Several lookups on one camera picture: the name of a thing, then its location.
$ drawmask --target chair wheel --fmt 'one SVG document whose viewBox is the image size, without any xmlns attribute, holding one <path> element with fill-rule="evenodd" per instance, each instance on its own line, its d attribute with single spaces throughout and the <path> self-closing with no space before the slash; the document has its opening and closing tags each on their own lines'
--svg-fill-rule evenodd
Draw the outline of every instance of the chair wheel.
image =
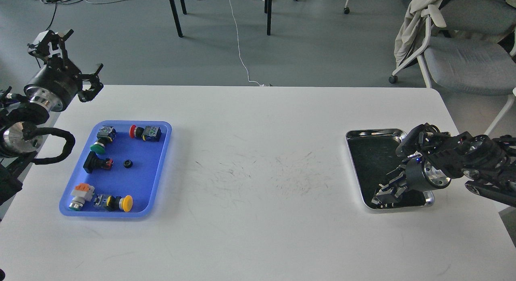
<svg viewBox="0 0 516 281">
<path fill-rule="evenodd" d="M 395 84 L 396 81 L 398 81 L 398 76 L 397 75 L 391 75 L 389 77 L 389 82 L 392 83 L 392 84 Z"/>
</svg>

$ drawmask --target cloth on chair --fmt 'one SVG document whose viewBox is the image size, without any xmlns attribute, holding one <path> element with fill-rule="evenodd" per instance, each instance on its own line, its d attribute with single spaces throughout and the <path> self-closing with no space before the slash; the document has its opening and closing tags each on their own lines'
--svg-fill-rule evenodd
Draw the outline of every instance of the cloth on chair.
<svg viewBox="0 0 516 281">
<path fill-rule="evenodd" d="M 424 58 L 433 80 L 443 87 L 497 96 L 510 95 L 516 86 L 516 65 L 498 44 L 433 37 Z"/>
<path fill-rule="evenodd" d="M 410 52 L 410 47 L 414 39 L 418 35 L 418 30 L 421 23 L 421 11 L 428 5 L 441 5 L 443 0 L 412 0 L 409 8 L 405 13 L 405 20 L 394 41 L 394 57 L 396 58 L 396 65 L 398 66 L 407 53 Z"/>
</svg>

